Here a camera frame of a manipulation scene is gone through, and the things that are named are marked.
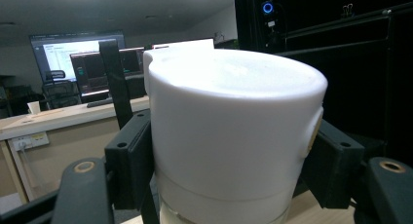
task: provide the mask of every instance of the white cylindrical object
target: white cylindrical object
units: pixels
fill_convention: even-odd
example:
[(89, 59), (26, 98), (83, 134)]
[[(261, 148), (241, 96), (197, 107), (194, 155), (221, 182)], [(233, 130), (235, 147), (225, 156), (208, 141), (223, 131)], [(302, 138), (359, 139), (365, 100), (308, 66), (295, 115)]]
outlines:
[(27, 103), (28, 108), (30, 109), (31, 114), (38, 114), (40, 113), (40, 104), (39, 101), (33, 101)]
[(159, 194), (195, 223), (270, 223), (289, 206), (324, 76), (280, 56), (144, 53)]

